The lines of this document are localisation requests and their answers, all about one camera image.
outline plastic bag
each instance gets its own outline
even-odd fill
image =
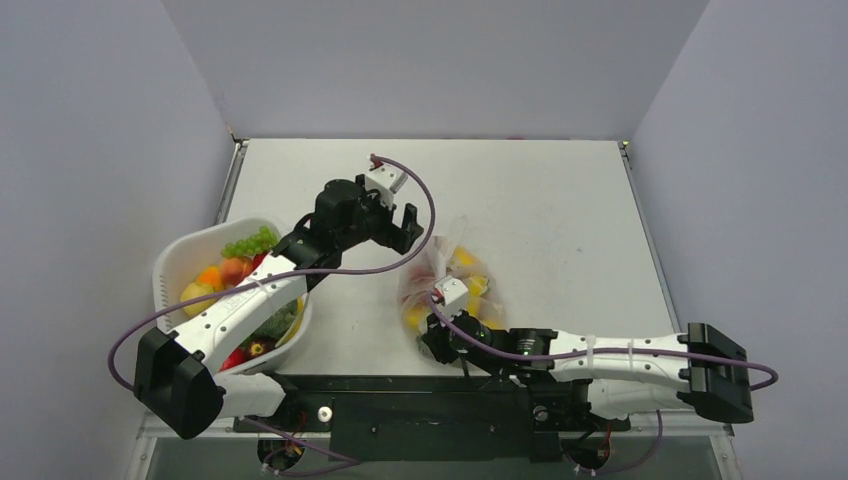
[[[427,331],[430,309],[426,295],[436,281],[445,275],[461,280],[468,288],[466,310],[492,329],[503,329],[506,314],[495,282],[486,264],[463,247],[460,242],[468,225],[466,217],[458,217],[445,236],[433,236],[419,255],[402,269],[398,283],[398,306],[405,329],[417,340]]]

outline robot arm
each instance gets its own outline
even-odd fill
[[[224,297],[199,316],[165,334],[145,333],[138,345],[133,394],[182,438],[200,434],[216,418],[269,416],[285,398],[263,374],[217,373],[224,360],[278,309],[311,291],[342,253],[373,240],[407,253],[424,229],[407,204],[400,226],[392,223],[394,194],[407,174],[372,158],[355,181],[332,180],[306,215],[241,286],[256,288]],[[303,275],[269,280],[295,270]]]
[[[464,310],[465,285],[452,277],[437,282],[432,299],[442,315],[464,333],[491,347],[497,355],[475,346],[442,325],[436,315],[427,319],[422,349],[442,362],[460,356],[492,375],[533,386],[583,381],[591,414],[611,420],[630,413],[658,409],[690,409],[701,417],[724,423],[753,421],[748,372],[689,358],[633,352],[657,349],[747,359],[745,350],[705,324],[689,324],[688,334],[655,338],[602,338],[565,331],[518,328],[492,330]],[[627,355],[604,350],[629,351]],[[575,358],[551,360],[550,355],[583,352]]]

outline white basket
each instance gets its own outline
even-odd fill
[[[186,285],[193,282],[204,268],[217,265],[221,261],[221,250],[227,243],[235,243],[259,231],[259,227],[267,226],[280,238],[280,232],[291,229],[277,219],[267,215],[253,215],[232,222],[226,222],[214,227],[180,237],[159,255],[153,266],[153,301],[156,310],[161,310],[180,301],[180,293]],[[297,332],[285,344],[275,348],[265,355],[254,358],[236,367],[224,370],[224,373],[252,374],[259,371],[274,370],[279,367],[285,354],[303,337],[312,319],[312,305],[304,295],[304,310],[302,318],[292,322],[291,329],[299,325]],[[171,312],[159,317],[156,325],[165,333],[177,325],[185,323],[188,317],[182,310]]]

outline wall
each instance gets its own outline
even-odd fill
[[[844,478],[848,4],[713,0],[633,139],[683,321],[776,367],[746,478]]]
[[[123,478],[141,406],[106,352],[212,223],[232,141],[158,1],[7,3],[0,62],[0,471]]]
[[[707,0],[163,0],[237,137],[629,138]]]

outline white table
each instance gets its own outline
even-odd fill
[[[313,210],[327,181],[353,179],[372,152],[424,179],[436,201],[437,233],[468,217],[462,243],[488,263],[508,326],[619,337],[675,331],[615,142],[253,139],[228,218],[262,212],[293,225]],[[414,182],[396,202],[417,205],[426,225],[430,213]],[[369,243],[346,253],[343,266],[397,259]],[[312,325],[281,371],[457,375],[417,352],[399,319],[397,278],[324,280],[313,293]]]

